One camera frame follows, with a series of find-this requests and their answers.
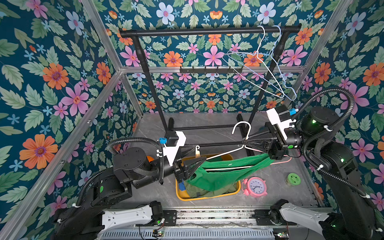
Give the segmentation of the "green tank top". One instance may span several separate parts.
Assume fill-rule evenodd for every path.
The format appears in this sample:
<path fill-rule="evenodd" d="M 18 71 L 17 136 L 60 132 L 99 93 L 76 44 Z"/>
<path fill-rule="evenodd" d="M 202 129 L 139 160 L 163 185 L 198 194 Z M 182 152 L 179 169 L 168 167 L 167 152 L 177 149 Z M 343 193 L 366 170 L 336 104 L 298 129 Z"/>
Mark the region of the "green tank top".
<path fill-rule="evenodd" d="M 186 188 L 213 192 L 248 178 L 254 172 L 268 167 L 274 160 L 268 154 L 244 157 L 231 161 L 204 162 L 186 181 Z"/>

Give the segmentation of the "blue tank top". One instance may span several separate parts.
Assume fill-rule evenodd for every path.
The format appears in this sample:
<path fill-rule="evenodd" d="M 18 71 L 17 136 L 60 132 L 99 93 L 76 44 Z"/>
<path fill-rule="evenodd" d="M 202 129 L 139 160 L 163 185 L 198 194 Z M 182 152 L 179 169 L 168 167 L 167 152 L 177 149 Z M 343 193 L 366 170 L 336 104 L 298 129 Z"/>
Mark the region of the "blue tank top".
<path fill-rule="evenodd" d="M 183 192 L 186 190 L 184 182 L 178 183 L 179 191 Z"/>

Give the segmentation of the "olive grey tank top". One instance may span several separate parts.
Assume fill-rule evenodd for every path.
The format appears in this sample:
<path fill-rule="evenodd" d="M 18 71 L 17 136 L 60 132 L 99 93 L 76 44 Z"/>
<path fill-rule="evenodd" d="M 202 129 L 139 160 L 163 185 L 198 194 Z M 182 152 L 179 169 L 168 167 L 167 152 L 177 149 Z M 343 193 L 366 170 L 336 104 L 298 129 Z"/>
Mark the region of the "olive grey tank top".
<path fill-rule="evenodd" d="M 198 188 L 196 186 L 193 186 L 188 183 L 184 183 L 187 194 L 190 196 L 192 199 L 197 199 L 197 198 L 213 198 L 225 194 L 232 194 L 236 192 L 239 188 L 239 182 L 236 182 L 232 185 L 227 185 L 221 189 L 214 190 L 214 191 L 208 191 L 204 190 L 201 188 Z"/>

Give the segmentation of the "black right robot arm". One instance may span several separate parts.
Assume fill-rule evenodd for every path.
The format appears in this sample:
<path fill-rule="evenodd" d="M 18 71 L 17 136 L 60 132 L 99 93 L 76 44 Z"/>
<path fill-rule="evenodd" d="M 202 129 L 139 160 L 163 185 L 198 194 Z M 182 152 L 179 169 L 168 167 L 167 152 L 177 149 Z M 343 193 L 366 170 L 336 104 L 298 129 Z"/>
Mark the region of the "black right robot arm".
<path fill-rule="evenodd" d="M 258 132 L 243 139 L 252 149 L 281 160 L 289 149 L 316 169 L 331 188 L 340 209 L 338 213 L 318 215 L 279 200 L 271 207 L 274 224 L 295 223 L 321 234 L 327 240 L 381 240 L 384 226 L 376 220 L 376 206 L 362 186 L 361 173 L 352 151 L 334 141 L 334 136 L 351 115 L 314 107 L 299 119 L 283 107 L 267 112 L 268 121 Z"/>

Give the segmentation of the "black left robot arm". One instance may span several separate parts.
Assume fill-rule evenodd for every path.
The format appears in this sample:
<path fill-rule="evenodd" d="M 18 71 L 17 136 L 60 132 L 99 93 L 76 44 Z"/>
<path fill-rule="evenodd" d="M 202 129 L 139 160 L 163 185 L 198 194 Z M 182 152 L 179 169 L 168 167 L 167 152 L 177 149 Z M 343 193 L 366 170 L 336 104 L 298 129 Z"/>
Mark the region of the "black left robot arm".
<path fill-rule="evenodd" d="M 160 174 L 187 180 L 206 161 L 205 157 L 183 161 L 185 153 L 169 165 L 157 158 L 149 161 L 144 150 L 127 149 L 113 157 L 111 168 L 99 171 L 82 186 L 77 201 L 67 210 L 55 213 L 53 240 L 95 240 L 107 231 L 127 226 L 173 226 L 176 211 L 164 211 L 162 204 L 152 201 L 133 209 L 116 210 L 113 206 L 131 198 L 132 189 L 157 183 Z"/>

